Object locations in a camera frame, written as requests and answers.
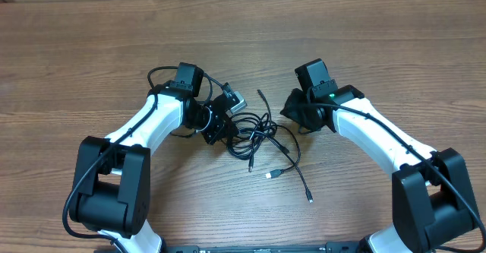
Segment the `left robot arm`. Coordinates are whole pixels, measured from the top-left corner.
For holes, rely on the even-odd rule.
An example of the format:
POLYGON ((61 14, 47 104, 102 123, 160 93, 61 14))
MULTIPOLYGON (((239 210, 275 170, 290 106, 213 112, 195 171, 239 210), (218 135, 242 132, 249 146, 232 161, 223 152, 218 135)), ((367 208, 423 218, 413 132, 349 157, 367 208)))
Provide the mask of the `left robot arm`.
POLYGON ((209 145, 236 135, 230 116, 246 107, 238 91, 198 66, 182 62, 173 69, 175 78, 151 84, 144 106, 120 129, 81 142, 62 212, 70 236, 108 240, 117 252, 166 250, 147 220, 152 155, 181 126, 209 145))

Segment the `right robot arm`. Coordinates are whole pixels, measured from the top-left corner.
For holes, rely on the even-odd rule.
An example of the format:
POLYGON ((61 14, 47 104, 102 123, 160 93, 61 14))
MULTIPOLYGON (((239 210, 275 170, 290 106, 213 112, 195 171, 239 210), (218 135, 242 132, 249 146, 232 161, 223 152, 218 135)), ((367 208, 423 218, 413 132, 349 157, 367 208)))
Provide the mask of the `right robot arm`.
POLYGON ((328 252, 453 252, 448 242, 485 233, 465 160, 437 151, 382 116, 353 87, 338 87, 322 59, 295 69, 300 84, 281 111, 306 132, 324 127, 360 147, 390 177, 390 226, 358 242, 328 242, 328 252))

